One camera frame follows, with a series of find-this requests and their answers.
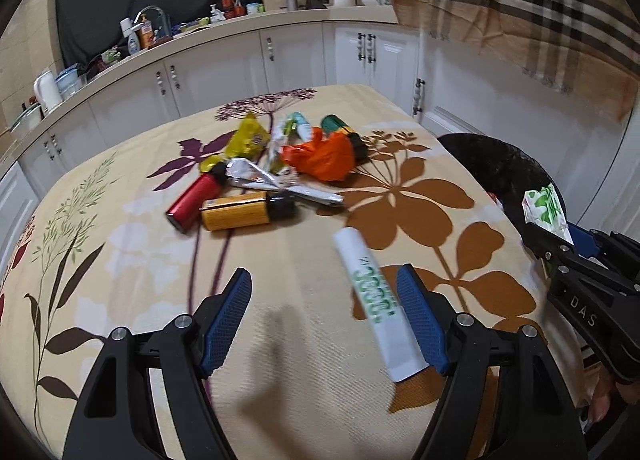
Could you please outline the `white green leaf wrapper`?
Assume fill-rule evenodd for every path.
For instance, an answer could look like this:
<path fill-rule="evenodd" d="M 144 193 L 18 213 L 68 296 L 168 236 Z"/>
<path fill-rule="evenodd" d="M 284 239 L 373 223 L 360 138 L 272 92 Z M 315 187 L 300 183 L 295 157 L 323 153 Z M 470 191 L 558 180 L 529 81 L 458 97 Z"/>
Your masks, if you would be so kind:
<path fill-rule="evenodd" d="M 542 187 L 539 191 L 526 191 L 522 208 L 526 223 L 533 223 L 571 245 L 574 243 L 560 197 L 553 184 Z"/>

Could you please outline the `white green-print tube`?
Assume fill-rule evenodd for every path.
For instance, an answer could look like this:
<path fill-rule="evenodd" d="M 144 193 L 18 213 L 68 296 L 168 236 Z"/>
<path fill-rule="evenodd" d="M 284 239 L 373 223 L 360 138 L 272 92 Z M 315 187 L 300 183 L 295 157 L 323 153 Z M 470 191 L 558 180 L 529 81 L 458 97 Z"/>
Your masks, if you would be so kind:
<path fill-rule="evenodd" d="M 426 369 L 406 315 L 358 229 L 344 227 L 333 235 L 333 241 L 390 380 L 399 383 Z"/>

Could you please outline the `red cylindrical can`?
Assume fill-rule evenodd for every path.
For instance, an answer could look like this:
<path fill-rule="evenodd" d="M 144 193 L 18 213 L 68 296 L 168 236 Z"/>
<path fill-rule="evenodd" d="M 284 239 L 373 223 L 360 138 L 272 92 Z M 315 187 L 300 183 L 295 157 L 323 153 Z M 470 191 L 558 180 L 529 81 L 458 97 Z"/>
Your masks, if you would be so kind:
<path fill-rule="evenodd" d="M 217 162 L 200 176 L 172 203 L 165 212 L 168 222 L 180 233 L 186 234 L 200 218 L 203 203 L 220 196 L 226 186 L 227 164 Z"/>

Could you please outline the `orange plastic bag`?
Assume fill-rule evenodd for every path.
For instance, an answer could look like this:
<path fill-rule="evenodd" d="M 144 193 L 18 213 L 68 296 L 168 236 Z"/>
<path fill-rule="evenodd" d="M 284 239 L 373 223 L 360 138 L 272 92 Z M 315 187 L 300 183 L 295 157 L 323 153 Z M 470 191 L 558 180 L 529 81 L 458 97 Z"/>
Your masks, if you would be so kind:
<path fill-rule="evenodd" d="M 312 140 L 298 145 L 286 145 L 281 158 L 298 173 L 321 182 L 342 182 L 356 167 L 352 145 L 345 135 L 325 135 L 319 127 L 312 128 Z"/>

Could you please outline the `yellow black cylindrical can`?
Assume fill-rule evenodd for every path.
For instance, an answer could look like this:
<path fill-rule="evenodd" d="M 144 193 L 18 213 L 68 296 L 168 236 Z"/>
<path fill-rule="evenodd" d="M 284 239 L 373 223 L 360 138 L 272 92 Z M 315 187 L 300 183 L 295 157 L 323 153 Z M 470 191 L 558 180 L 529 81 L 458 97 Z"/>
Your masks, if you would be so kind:
<path fill-rule="evenodd" d="M 206 200 L 201 220 L 209 232 L 269 224 L 296 216 L 295 198 L 287 191 L 255 191 Z"/>

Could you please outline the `black trash bin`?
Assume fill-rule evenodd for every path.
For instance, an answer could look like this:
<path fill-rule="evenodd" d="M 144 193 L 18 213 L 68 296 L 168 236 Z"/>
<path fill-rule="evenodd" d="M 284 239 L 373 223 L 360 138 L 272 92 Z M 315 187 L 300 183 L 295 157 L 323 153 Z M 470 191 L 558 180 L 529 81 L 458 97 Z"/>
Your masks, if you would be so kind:
<path fill-rule="evenodd" d="M 526 234 L 522 200 L 526 191 L 540 191 L 552 184 L 566 213 L 559 187 L 542 165 L 518 147 L 487 135 L 450 133 L 438 142 L 471 173 L 487 193 L 494 194 L 512 225 Z"/>

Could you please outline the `white kitchen cabinets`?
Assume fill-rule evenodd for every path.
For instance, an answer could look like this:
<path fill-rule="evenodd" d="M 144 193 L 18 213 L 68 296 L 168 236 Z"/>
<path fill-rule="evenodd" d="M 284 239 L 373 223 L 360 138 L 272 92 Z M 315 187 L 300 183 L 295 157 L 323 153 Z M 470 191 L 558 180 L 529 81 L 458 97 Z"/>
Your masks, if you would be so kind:
<path fill-rule="evenodd" d="M 254 30 L 180 51 L 58 106 L 1 164 L 1 260 L 66 172 L 146 130 L 251 96 L 365 84 L 405 112 L 419 36 L 391 24 L 313 22 Z"/>

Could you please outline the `floral beige tablecloth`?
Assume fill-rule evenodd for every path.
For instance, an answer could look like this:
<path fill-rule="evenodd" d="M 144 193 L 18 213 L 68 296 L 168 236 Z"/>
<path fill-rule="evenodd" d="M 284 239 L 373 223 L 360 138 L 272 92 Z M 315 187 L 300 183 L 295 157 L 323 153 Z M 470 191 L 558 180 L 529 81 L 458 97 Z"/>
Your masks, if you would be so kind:
<path fill-rule="evenodd" d="M 166 209 L 246 113 L 272 127 L 302 113 L 355 129 L 370 160 L 292 221 L 179 233 Z M 574 332 L 546 303 L 540 265 L 504 213 L 433 135 L 363 86 L 281 93 L 212 108 L 95 154 L 48 186 L 1 276 L 1 384 L 26 428 L 60 454 L 108 332 L 163 328 L 238 267 L 250 305 L 208 391 L 242 459 L 408 459 L 442 379 L 394 383 L 333 243 L 359 231 L 387 281 L 411 263 L 424 284 L 484 325 L 530 324 L 574 399 L 586 395 Z"/>

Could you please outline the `plaid beige curtain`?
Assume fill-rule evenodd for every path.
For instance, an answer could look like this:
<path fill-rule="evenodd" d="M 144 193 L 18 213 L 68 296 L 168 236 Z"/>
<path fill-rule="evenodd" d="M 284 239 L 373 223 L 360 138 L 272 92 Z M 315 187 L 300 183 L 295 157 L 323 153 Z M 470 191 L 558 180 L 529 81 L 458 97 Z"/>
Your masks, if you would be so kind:
<path fill-rule="evenodd" d="M 399 23 L 505 61 L 617 122 L 639 93 L 639 19 L 626 0 L 392 0 Z"/>

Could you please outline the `white teal tube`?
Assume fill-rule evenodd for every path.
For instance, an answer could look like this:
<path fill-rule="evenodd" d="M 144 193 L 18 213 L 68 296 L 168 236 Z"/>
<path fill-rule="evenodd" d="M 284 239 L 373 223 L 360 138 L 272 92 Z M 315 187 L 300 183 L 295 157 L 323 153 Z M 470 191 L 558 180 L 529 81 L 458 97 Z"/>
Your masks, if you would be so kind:
<path fill-rule="evenodd" d="M 284 167 L 281 150 L 286 145 L 308 143 L 312 140 L 312 127 L 306 117 L 294 112 L 287 114 L 272 129 L 268 144 L 268 171 L 278 173 Z"/>

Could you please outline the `white pot with lid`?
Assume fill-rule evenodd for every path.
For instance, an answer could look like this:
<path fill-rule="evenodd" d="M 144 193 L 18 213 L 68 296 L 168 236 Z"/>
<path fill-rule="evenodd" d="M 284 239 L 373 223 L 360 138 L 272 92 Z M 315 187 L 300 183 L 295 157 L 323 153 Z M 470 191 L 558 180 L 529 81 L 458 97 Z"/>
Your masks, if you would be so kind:
<path fill-rule="evenodd" d="M 11 134 L 17 141 L 21 141 L 32 130 L 34 130 L 42 120 L 42 111 L 39 103 L 30 105 L 21 116 L 12 124 Z"/>

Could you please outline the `white electric kettle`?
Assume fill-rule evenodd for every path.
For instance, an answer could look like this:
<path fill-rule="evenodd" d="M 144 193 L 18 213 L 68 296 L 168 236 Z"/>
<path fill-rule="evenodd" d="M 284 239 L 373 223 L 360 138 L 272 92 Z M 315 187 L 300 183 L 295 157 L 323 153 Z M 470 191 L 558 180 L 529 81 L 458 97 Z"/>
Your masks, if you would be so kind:
<path fill-rule="evenodd" d="M 55 76 L 50 68 L 44 69 L 34 81 L 34 93 L 45 115 L 63 102 Z"/>

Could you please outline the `clear plastic container stack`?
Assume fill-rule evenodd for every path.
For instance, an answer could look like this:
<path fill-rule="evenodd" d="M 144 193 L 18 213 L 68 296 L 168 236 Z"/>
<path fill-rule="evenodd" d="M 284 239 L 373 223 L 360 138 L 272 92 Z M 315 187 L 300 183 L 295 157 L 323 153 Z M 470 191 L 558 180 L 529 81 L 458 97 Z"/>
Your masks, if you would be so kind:
<path fill-rule="evenodd" d="M 79 73 L 78 64 L 62 70 L 55 78 L 55 83 L 64 101 L 75 95 L 85 85 L 84 76 Z"/>

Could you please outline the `chrome sink faucet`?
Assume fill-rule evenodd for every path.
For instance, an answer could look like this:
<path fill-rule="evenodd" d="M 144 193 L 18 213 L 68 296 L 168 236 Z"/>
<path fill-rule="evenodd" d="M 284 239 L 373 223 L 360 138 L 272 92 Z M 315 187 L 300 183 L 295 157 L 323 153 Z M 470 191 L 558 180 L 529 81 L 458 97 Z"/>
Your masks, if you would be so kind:
<path fill-rule="evenodd" d="M 140 27 L 140 17 L 144 14 L 152 22 L 154 30 L 154 43 L 152 46 L 171 40 L 171 28 L 167 14 L 157 5 L 147 5 L 137 12 L 134 24 Z"/>

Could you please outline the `dark sauce bottle red cap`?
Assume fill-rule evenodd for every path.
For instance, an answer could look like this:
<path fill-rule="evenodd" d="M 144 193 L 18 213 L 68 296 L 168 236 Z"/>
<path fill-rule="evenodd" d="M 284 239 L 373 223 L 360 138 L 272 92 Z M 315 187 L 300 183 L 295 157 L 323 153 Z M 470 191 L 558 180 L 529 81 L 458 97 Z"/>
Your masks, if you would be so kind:
<path fill-rule="evenodd" d="M 235 17 L 234 0 L 220 0 L 221 11 L 224 13 L 224 17 L 227 20 Z"/>

